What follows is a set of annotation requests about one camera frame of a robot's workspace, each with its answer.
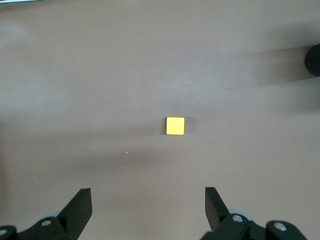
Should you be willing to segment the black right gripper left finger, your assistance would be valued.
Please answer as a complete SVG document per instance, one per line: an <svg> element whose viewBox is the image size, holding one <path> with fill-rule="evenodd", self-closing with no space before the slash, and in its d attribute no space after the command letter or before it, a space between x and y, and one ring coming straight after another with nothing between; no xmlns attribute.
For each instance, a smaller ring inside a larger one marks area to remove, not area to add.
<svg viewBox="0 0 320 240"><path fill-rule="evenodd" d="M19 240L77 240L92 216L91 189L82 188L55 217L45 217L19 232Z"/></svg>

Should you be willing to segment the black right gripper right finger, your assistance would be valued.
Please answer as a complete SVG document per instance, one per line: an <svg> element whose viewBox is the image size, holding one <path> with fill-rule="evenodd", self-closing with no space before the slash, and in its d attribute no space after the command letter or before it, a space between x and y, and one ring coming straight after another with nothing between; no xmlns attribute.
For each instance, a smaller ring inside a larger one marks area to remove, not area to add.
<svg viewBox="0 0 320 240"><path fill-rule="evenodd" d="M205 214L211 228L204 240L264 240L265 228L243 214L230 213L215 187L205 188Z"/></svg>

